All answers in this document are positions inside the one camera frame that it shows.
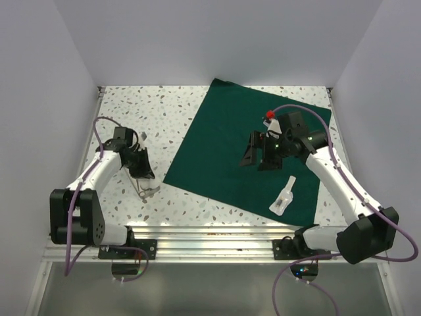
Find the small clear object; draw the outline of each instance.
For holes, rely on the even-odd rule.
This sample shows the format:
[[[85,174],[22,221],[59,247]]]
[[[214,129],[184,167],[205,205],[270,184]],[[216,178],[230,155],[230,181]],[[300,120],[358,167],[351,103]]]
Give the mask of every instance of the small clear object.
[[[295,182],[295,177],[290,176],[285,188],[282,189],[281,193],[278,195],[278,198],[275,200],[274,203],[269,207],[269,210],[281,216],[287,206],[292,202],[294,195],[292,194],[292,186]]]

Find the green cloth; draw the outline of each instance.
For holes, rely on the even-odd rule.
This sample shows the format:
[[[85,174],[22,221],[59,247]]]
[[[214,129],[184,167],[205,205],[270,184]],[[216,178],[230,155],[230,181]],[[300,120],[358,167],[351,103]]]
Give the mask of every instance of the green cloth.
[[[275,171],[257,171],[258,164],[239,167],[250,133],[266,130],[262,119],[266,112],[288,103],[316,111],[329,124],[330,110],[213,80],[164,183],[274,221],[297,226],[312,224],[320,181],[298,158],[284,159],[283,169]],[[289,111],[296,109],[286,109],[277,115]],[[317,118],[302,112],[310,131],[322,128]],[[292,189],[294,199],[284,214],[277,216],[269,206],[290,175],[297,178]]]

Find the white wall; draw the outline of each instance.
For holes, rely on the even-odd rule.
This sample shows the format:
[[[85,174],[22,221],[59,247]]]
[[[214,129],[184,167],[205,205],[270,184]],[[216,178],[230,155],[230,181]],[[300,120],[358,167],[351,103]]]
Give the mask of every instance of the white wall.
[[[334,88],[334,105],[356,177],[421,245],[421,2],[384,0]],[[407,257],[398,236],[390,253]],[[392,264],[407,312],[421,310],[420,260]]]
[[[22,315],[49,194],[76,174],[96,87],[52,0],[0,2],[0,315]]]
[[[382,0],[55,0],[97,85],[333,86]]]

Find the speckled white table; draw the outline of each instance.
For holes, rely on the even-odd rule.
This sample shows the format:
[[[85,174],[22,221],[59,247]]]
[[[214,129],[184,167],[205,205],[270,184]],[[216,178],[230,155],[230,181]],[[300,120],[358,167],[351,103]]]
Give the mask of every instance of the speckled white table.
[[[149,160],[163,180],[195,114],[206,95],[208,86],[109,86],[99,115],[112,117],[123,126],[148,138]],[[330,108],[325,87],[252,86],[250,88],[281,95],[318,107]],[[105,141],[112,137],[114,125],[100,121],[98,131]],[[346,163],[335,118],[332,113],[330,132],[337,152]],[[97,141],[92,136],[86,164],[92,160]],[[119,171],[100,197],[105,220],[131,226],[278,226],[282,225],[230,205],[198,196],[185,190],[161,184],[161,190],[142,201],[126,173]],[[316,207],[316,224],[343,226],[345,220],[339,207],[320,184]]]

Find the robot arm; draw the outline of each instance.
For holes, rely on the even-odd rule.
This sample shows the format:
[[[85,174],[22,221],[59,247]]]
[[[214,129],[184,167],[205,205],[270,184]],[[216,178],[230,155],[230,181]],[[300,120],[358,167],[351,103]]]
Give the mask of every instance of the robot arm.
[[[326,134],[310,132],[301,116],[295,111],[280,115],[278,119],[268,118],[266,133],[254,131],[240,166],[254,165],[257,149],[262,149],[259,170],[282,168],[282,159],[298,157],[325,185],[335,199],[347,227],[318,226],[300,228],[291,241],[301,257],[314,254],[313,250],[338,251],[350,263],[355,264],[373,255],[388,250],[393,245],[395,229],[369,210],[349,188],[330,158]],[[340,163],[334,149],[334,155]],[[399,216],[392,207],[384,209],[357,182],[342,165],[341,169],[349,181],[363,194],[366,201],[394,223]]]
[[[122,167],[128,168],[131,177],[150,182],[150,187],[157,187],[147,148],[142,145],[143,140],[138,140],[141,143],[133,145],[133,137],[133,130],[116,127],[113,138],[103,144],[102,157],[98,148],[93,161],[73,183],[65,189],[56,189],[51,193],[51,239],[55,244],[66,243],[70,200],[82,183],[72,216],[72,244],[132,246],[132,229],[129,226],[106,223],[99,196],[109,180]]]

